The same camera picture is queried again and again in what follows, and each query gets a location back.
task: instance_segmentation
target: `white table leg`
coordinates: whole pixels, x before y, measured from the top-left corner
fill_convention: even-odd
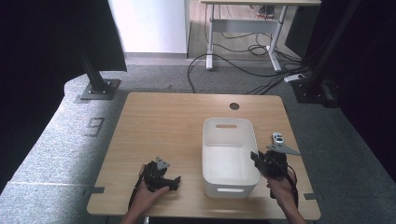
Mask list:
[[[288,11],[288,7],[283,6],[282,12],[280,13],[279,20],[277,22],[276,31],[274,32],[274,36],[271,41],[271,45],[267,46],[268,56],[270,56],[271,63],[273,64],[273,67],[276,72],[279,72],[281,70],[281,68],[280,68],[279,62],[277,61],[277,57],[275,55],[275,48],[276,48],[277,40],[279,39],[280,31],[282,30],[282,25],[285,20],[287,11]]]
[[[215,5],[212,5],[212,13],[210,16],[210,27],[209,27],[209,43],[207,44],[207,55],[206,55],[206,70],[213,69],[213,22],[215,19]]]

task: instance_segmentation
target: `tabletop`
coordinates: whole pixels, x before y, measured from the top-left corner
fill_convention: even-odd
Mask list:
[[[320,0],[200,0],[209,5],[319,6]]]
[[[282,133],[285,144],[297,151],[290,122],[278,96],[143,93],[128,95],[113,134],[88,211],[93,215],[123,215],[141,165],[157,156],[171,165],[165,178],[181,175],[178,190],[161,197],[145,214],[149,217],[285,218],[262,177],[246,199],[207,197],[202,173],[204,122],[209,118],[248,119],[258,150],[272,144],[271,134]],[[316,200],[301,157],[288,156],[296,171],[299,210],[308,220],[320,218]]]

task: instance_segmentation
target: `background table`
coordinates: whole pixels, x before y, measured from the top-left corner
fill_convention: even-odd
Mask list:
[[[255,33],[271,34],[272,41],[267,46],[268,56],[275,71],[280,71],[280,65],[275,55],[276,43],[285,20],[288,6],[319,6],[320,0],[200,0],[201,3],[212,5],[210,17],[209,39],[207,44],[206,69],[213,69],[213,33]],[[278,20],[224,20],[215,19],[215,5],[260,5],[260,6],[283,6]]]
[[[239,104],[232,110],[231,103]],[[152,217],[285,218],[264,178],[246,199],[205,196],[202,137],[209,118],[242,118],[253,124],[258,149],[266,151],[271,134],[280,132],[285,144],[299,150],[281,99],[277,96],[130,93],[114,132],[88,211],[93,215],[123,215],[143,163],[157,156],[168,161],[166,178],[181,175],[180,187],[170,191],[146,213]],[[301,157],[288,156],[298,177],[299,210],[305,219],[319,219],[316,200]]]

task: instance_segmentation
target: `white container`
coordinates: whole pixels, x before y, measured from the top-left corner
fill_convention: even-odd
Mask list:
[[[250,121],[207,119],[202,152],[205,194],[214,198],[246,198],[261,178],[250,151],[258,153]]]

